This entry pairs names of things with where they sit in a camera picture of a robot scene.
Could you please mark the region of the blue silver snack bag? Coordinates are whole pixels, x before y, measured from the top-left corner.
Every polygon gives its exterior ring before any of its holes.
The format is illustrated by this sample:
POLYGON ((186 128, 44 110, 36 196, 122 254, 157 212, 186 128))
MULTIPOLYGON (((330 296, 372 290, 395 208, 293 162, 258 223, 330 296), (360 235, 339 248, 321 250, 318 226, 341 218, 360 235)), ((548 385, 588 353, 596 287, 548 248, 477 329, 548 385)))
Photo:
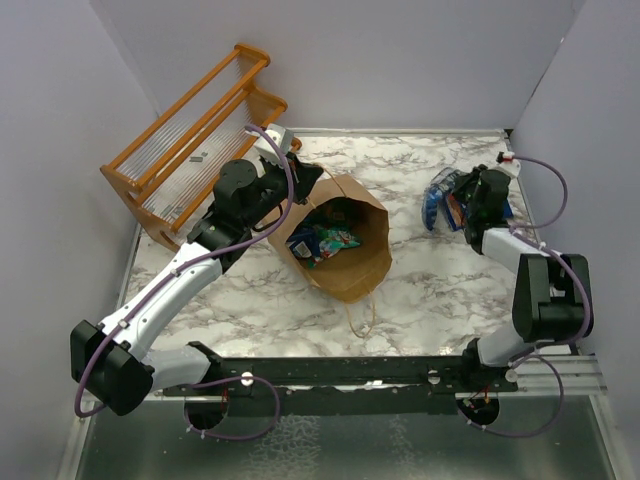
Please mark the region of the blue silver snack bag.
POLYGON ((298 259, 320 257, 319 239, 313 227, 298 226, 286 240, 285 245, 298 259))

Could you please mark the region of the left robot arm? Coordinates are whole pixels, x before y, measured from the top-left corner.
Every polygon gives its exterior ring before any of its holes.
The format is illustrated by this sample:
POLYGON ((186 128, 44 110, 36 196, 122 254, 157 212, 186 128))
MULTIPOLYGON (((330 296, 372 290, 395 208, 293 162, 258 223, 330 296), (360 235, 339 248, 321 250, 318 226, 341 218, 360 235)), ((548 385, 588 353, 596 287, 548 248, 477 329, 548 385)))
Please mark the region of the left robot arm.
POLYGON ((289 153, 285 164, 245 159, 227 162, 213 186, 213 201, 169 264, 130 302, 97 324, 86 320, 70 334, 71 376, 78 384, 74 410, 84 392, 123 416, 155 391, 189 384, 206 395, 221 371, 196 347, 155 359, 150 349, 162 330, 202 289, 224 275, 254 243, 273 233, 292 207, 309 197, 321 167, 289 153))

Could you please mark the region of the blue white snack bag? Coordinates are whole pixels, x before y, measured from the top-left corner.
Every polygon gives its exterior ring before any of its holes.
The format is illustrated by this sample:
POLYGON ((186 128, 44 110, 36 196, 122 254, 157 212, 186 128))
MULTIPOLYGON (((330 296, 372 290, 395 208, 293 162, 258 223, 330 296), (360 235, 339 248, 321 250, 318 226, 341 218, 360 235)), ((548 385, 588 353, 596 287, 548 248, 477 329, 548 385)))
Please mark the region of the blue white snack bag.
POLYGON ((425 188, 421 207, 421 218, 424 227, 433 231, 441 202, 451 193, 455 181, 463 174, 461 170, 446 167, 442 169, 425 188))

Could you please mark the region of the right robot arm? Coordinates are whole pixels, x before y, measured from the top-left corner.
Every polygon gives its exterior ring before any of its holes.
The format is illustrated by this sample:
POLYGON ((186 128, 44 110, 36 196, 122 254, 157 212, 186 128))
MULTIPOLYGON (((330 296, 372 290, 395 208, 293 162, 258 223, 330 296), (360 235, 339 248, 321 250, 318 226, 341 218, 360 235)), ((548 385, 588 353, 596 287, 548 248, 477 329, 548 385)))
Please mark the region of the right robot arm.
POLYGON ((536 350, 573 344, 593 329, 587 259, 559 253, 510 227, 504 215, 510 182, 508 174, 480 165, 458 177, 452 191, 467 244, 516 275, 511 322, 463 351, 459 378, 472 391, 536 350))

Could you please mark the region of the brown paper bag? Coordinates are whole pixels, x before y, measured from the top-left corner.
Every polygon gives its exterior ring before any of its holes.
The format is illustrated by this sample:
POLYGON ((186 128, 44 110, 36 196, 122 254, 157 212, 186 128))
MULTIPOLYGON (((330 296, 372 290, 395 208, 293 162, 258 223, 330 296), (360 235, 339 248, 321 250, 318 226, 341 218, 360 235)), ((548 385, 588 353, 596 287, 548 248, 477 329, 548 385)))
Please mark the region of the brown paper bag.
POLYGON ((318 181, 268 242, 313 287, 345 308, 373 292, 390 270, 389 213, 347 174, 318 181))

